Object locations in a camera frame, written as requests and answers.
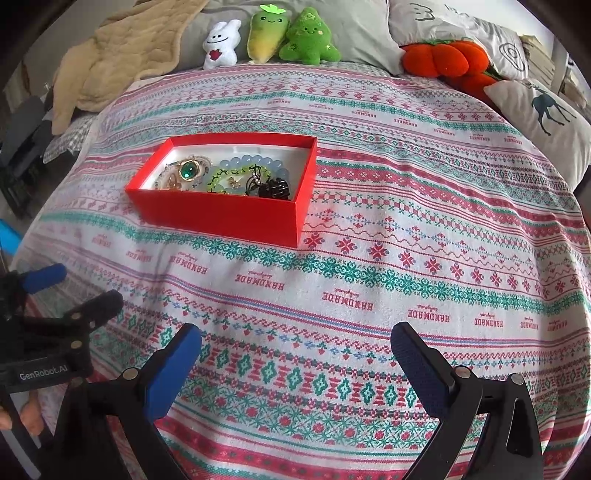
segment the green gemstone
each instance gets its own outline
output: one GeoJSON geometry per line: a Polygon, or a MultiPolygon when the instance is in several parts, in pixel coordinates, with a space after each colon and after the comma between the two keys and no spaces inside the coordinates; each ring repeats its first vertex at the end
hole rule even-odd
{"type": "Polygon", "coordinates": [[[180,170],[180,174],[182,178],[185,180],[193,180],[197,176],[198,172],[199,167],[195,162],[192,161],[186,162],[180,170]]]}

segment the open red box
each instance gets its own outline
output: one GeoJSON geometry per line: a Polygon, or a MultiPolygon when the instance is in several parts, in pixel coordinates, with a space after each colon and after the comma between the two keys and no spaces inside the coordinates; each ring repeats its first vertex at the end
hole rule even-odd
{"type": "MultiPolygon", "coordinates": [[[[140,217],[148,223],[296,248],[314,186],[316,148],[316,138],[306,135],[237,132],[171,137],[134,175],[125,191],[140,217]],[[215,145],[224,153],[229,148],[240,152],[241,148],[260,147],[261,155],[265,148],[305,149],[293,150],[293,154],[301,158],[300,182],[295,185],[292,181],[291,185],[295,189],[293,200],[151,189],[154,172],[163,162],[170,163],[166,161],[168,157],[195,154],[211,158],[208,153],[215,145]]],[[[222,158],[212,158],[214,168],[220,160],[222,158]]]]}

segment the orange pumpkin plush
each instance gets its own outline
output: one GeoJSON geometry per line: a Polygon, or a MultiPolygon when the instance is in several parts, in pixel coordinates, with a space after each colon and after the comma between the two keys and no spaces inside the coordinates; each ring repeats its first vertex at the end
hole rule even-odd
{"type": "Polygon", "coordinates": [[[417,43],[402,47],[404,69],[420,77],[443,77],[456,90],[496,108],[484,93],[484,87],[497,80],[484,74],[489,67],[484,48],[471,41],[442,41],[417,43]]]}

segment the fluffy tan blanket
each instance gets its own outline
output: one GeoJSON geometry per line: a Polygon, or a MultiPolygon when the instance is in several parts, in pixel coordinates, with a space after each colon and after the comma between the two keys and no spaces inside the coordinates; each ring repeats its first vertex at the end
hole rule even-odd
{"type": "Polygon", "coordinates": [[[138,2],[68,50],[54,82],[52,133],[66,131],[75,107],[100,112],[134,81],[173,70],[184,29],[208,1],[138,2]]]}

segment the striped bedspread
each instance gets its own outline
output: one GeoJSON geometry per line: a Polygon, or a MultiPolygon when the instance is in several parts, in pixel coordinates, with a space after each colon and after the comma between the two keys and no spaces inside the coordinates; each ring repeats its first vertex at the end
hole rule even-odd
{"type": "MultiPolygon", "coordinates": [[[[175,74],[120,97],[16,265],[66,265],[67,280],[36,295],[41,313],[124,295],[94,334],[95,378],[198,325],[199,361],[157,423],[193,478],[400,479],[437,426],[390,350],[406,320],[452,365],[524,376],[545,478],[558,479],[589,429],[589,247],[554,167],[477,100],[359,65],[268,64],[175,74]],[[297,250],[146,225],[126,197],[166,138],[229,131],[318,137],[297,250]]],[[[50,425],[63,391],[43,392],[50,425]]]]}

